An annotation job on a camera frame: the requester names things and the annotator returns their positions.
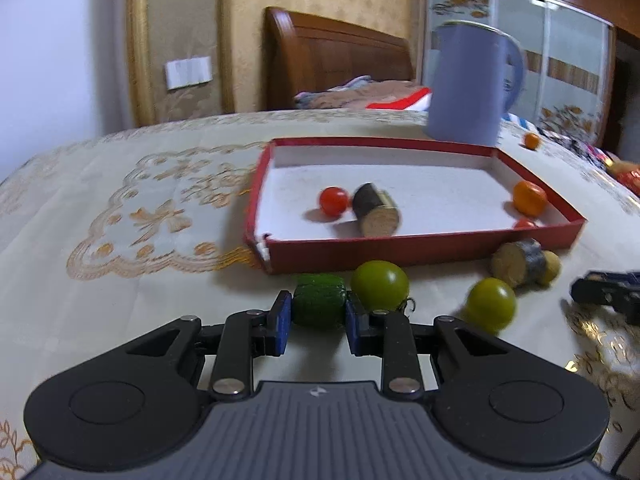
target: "blue plastic pitcher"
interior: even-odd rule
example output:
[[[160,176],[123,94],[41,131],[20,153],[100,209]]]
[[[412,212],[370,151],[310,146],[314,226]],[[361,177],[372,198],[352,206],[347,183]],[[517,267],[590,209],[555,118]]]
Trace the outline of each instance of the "blue plastic pitcher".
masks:
[[[450,20],[437,28],[440,59],[429,106],[428,136],[495,146],[500,116],[514,104],[524,78],[524,55],[508,34],[482,23]],[[513,65],[505,89],[507,56]]]

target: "sliding wardrobe door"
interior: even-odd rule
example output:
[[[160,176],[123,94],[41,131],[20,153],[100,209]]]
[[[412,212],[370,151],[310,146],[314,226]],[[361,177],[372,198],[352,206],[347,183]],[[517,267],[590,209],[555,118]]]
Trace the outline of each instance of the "sliding wardrobe door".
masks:
[[[593,142],[602,108],[609,28],[566,7],[549,10],[548,63],[538,125]]]
[[[517,101],[509,110],[512,114],[536,122],[538,115],[540,72],[545,45],[545,7],[541,0],[497,0],[495,27],[513,36],[525,57],[524,81]],[[507,81],[512,81],[513,67],[507,67]]]
[[[422,84],[430,86],[438,64],[436,29],[447,20],[469,20],[491,25],[491,0],[427,0]]]

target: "green tomato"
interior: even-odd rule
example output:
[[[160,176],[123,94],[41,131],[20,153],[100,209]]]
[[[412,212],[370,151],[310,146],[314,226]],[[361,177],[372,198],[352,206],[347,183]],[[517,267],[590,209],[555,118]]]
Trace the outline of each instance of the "green tomato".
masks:
[[[497,278],[485,278],[469,291],[463,317],[495,335],[511,322],[515,313],[516,295],[513,289]]]
[[[351,290],[366,310],[397,310],[409,295],[409,278],[395,264],[372,260],[353,272]]]

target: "wooden headboard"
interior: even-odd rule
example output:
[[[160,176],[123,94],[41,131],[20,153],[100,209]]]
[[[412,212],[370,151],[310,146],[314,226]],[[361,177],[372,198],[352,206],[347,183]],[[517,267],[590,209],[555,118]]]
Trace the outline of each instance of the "wooden headboard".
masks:
[[[354,77],[412,80],[407,40],[279,7],[264,9],[264,109],[295,108],[299,92],[321,92]]]

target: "cucumber piece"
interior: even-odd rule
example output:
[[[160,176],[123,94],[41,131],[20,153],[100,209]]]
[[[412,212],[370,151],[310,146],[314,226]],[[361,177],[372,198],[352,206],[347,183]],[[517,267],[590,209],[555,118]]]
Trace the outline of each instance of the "cucumber piece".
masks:
[[[344,322],[344,280],[332,274],[301,274],[293,293],[291,320],[299,326],[328,330]]]

